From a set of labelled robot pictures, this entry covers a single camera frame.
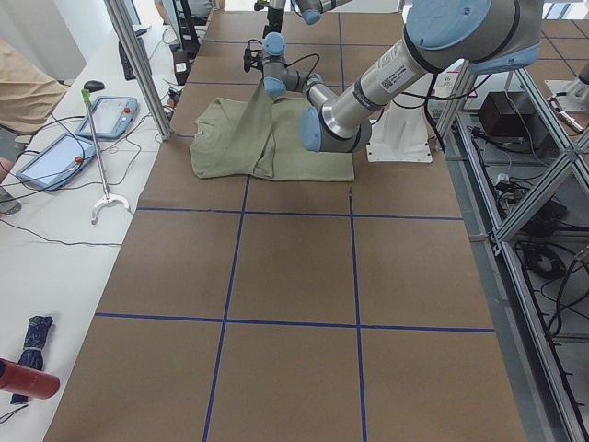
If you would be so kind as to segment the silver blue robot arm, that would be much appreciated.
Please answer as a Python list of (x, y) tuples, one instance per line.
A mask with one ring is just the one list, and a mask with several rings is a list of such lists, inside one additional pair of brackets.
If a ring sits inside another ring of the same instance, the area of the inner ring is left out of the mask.
[(310, 105), (302, 115), (300, 138), (311, 152), (353, 153), (371, 137), (370, 116), (427, 74), (440, 74), (459, 59), (475, 75), (513, 71), (539, 55), (543, 4), (540, 1), (416, 1), (401, 39), (341, 95), (314, 73), (288, 68), (280, 32), (284, 3), (267, 4), (261, 50), (268, 95), (302, 93)]
[(287, 4), (292, 6), (294, 12), (299, 13), (307, 25), (313, 25), (320, 20), (324, 13), (348, 3), (350, 3), (350, 0), (269, 0), (256, 1), (254, 10), (267, 10), (267, 23), (263, 30), (263, 37), (266, 37), (272, 32), (282, 32), (284, 11)]

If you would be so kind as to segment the grey robot arm at edge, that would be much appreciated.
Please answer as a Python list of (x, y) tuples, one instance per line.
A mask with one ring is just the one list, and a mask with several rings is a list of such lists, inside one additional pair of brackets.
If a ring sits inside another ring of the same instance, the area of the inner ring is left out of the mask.
[(556, 117), (572, 129), (582, 134), (585, 127), (574, 114), (588, 113), (588, 64), (573, 80), (546, 80), (549, 96), (546, 98)]

